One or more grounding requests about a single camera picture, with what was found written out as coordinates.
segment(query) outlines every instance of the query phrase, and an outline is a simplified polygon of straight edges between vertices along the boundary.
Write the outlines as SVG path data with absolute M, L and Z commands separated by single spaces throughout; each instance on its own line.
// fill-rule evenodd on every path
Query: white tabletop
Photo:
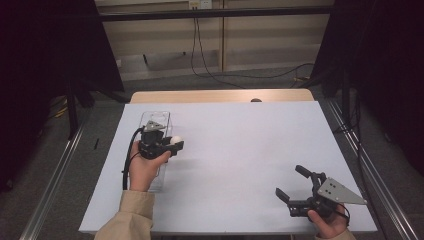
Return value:
M 312 183 L 294 169 L 325 172 L 360 195 L 318 102 L 126 105 L 80 231 L 96 232 L 118 210 L 125 155 L 145 111 L 169 111 L 184 149 L 167 165 L 156 194 L 161 234 L 295 234 L 316 232 L 292 218 L 275 188 L 291 200 Z M 366 206 L 346 205 L 350 230 L 376 231 Z

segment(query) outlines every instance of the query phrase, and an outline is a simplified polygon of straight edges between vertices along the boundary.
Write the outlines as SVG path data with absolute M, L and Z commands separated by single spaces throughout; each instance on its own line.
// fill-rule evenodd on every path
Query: finger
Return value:
M 344 214 L 345 213 L 345 208 L 343 207 L 343 204 L 337 204 L 337 208 L 336 208 L 337 212 Z
M 322 219 L 314 210 L 309 210 L 308 216 L 311 221 L 319 228 L 320 232 L 326 232 L 330 230 L 330 226 L 328 226 L 324 219 Z
M 166 151 L 159 157 L 155 158 L 153 162 L 156 166 L 160 166 L 168 161 L 168 159 L 171 157 L 171 151 Z
M 132 145 L 132 147 L 131 147 L 131 152 L 132 153 L 136 153 L 136 152 L 138 152 L 138 143 L 139 143 L 140 141 L 135 141 L 135 142 L 133 142 L 133 145 Z

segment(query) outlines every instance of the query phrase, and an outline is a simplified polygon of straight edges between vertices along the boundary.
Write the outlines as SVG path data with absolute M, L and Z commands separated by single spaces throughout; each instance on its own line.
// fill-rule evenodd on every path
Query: human hand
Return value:
M 130 190 L 147 192 L 150 188 L 150 184 L 155 179 L 159 167 L 168 161 L 171 157 L 171 152 L 166 151 L 159 157 L 148 160 L 143 158 L 138 150 L 139 141 L 135 141 L 131 148 L 132 161 L 130 164 L 129 175 L 130 175 Z
M 336 211 L 344 214 L 345 209 L 342 205 L 337 205 Z M 308 216 L 315 224 L 315 226 L 318 227 L 318 237 L 320 238 L 334 238 L 343 233 L 347 228 L 346 218 L 340 216 L 339 214 L 333 213 L 330 217 L 322 219 L 316 211 L 309 210 Z

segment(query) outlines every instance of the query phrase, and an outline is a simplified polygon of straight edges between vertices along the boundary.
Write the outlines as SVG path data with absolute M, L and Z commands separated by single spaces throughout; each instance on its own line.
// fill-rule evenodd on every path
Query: beige sleeve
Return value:
M 152 193 L 123 191 L 119 211 L 97 232 L 95 240 L 150 240 L 154 201 Z
M 319 238 L 315 237 L 316 240 L 356 240 L 355 236 L 349 231 L 349 229 L 346 228 L 344 232 L 339 234 L 337 237 L 334 238 Z

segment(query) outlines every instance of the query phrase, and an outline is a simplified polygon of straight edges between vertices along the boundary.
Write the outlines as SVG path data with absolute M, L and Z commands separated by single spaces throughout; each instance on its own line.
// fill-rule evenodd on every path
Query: aluminum rail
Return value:
M 217 17 L 252 17 L 252 16 L 278 16 L 278 15 L 311 15 L 311 14 L 346 14 L 360 10 L 360 6 L 306 6 L 285 8 L 237 8 L 237 9 L 209 9 L 209 10 L 178 10 L 155 12 L 131 13 L 100 13 L 99 15 L 54 15 L 51 18 L 72 21 L 138 21 L 161 19 L 187 19 L 187 18 L 217 18 Z
M 68 140 L 68 143 L 65 147 L 65 150 L 62 153 L 62 156 L 59 160 L 59 163 L 48 183 L 43 196 L 41 197 L 38 205 L 33 212 L 30 220 L 28 221 L 25 229 L 19 238 L 20 240 L 35 240 L 40 233 L 41 227 L 43 226 L 44 220 L 47 217 L 47 214 L 50 210 L 50 207 L 53 204 L 54 197 L 59 189 L 60 183 L 65 175 L 66 169 L 74 155 L 75 149 L 78 146 L 79 140 L 81 139 L 84 126 L 88 120 L 88 117 L 91 113 L 91 109 L 84 110 L 82 114 L 82 122 L 78 128 L 76 134 L 71 140 Z
M 328 105 L 334 117 L 340 126 L 342 126 L 343 130 L 346 130 L 343 117 L 341 116 L 341 109 L 339 105 L 334 100 L 328 100 Z M 352 150 L 357 154 L 358 152 L 358 137 L 353 131 L 344 131 L 344 135 L 352 147 Z M 365 151 L 363 147 L 361 147 L 361 162 L 362 168 L 366 173 L 368 179 L 370 180 L 374 190 L 376 191 L 378 197 L 380 198 L 383 206 L 386 208 L 387 213 L 392 219 L 394 225 L 399 231 L 399 234 L 402 236 L 402 239 L 405 240 L 418 240 L 418 236 L 412 228 L 411 223 L 409 222 L 408 217 L 405 212 L 400 207 L 399 203 L 396 201 L 393 194 L 390 192 L 387 185 L 384 183 L 377 169 L 375 168 L 371 158 Z

